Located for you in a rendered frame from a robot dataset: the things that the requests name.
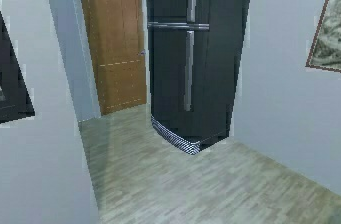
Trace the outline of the brown framed picture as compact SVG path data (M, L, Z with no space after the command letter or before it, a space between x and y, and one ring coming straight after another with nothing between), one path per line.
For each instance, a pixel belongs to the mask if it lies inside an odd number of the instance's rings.
M306 66L341 73L341 0L325 0Z

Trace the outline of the black fridge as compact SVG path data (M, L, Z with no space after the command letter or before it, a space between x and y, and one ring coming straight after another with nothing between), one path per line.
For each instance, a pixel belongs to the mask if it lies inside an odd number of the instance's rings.
M195 155L229 137L250 0L147 0L151 122ZM191 110L184 108L187 31L194 31Z

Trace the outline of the brown wooden door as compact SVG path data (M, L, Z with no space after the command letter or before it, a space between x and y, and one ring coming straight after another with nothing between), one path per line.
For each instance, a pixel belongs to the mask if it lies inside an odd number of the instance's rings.
M81 0L100 112L147 102L142 0Z

